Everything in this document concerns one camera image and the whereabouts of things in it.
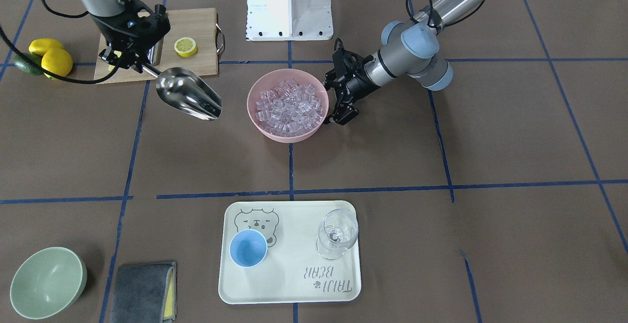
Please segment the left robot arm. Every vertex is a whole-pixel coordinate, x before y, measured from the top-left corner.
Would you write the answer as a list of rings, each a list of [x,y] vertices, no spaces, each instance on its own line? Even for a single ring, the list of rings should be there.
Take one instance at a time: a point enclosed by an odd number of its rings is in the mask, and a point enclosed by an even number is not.
[[[388,23],[381,32],[377,52],[361,56],[334,44],[334,67],[325,75],[324,88],[333,90],[336,102],[324,124],[345,125],[359,115],[355,102],[394,79],[408,75],[436,92],[453,79],[449,62],[439,55],[438,34],[475,14],[486,0],[428,0],[408,20]]]

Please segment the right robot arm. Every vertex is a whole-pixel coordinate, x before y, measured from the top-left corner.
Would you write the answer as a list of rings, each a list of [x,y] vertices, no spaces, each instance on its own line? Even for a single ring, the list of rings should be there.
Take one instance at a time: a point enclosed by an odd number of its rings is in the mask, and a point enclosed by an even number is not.
[[[170,31],[164,5],[141,0],[81,0],[107,44],[99,57],[139,73],[154,66],[150,52]]]

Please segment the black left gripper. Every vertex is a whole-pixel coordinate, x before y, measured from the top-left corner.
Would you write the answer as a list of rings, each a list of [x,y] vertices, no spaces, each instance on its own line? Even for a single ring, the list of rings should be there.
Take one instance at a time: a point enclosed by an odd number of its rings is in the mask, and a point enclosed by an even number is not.
[[[380,88],[371,81],[364,70],[339,73],[339,81],[324,82],[327,89],[328,106],[324,112],[323,125],[346,125],[359,115],[355,102]]]

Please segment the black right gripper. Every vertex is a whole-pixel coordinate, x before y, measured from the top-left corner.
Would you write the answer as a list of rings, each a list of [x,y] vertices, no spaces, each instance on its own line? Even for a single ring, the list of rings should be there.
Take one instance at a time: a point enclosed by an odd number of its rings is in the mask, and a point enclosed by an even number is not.
[[[153,10],[140,0],[122,0],[121,4],[121,13],[97,17],[97,25],[110,45],[98,57],[108,64],[110,71],[129,68],[141,74],[144,66],[151,64],[152,47],[170,32],[170,19],[161,4],[156,4]]]

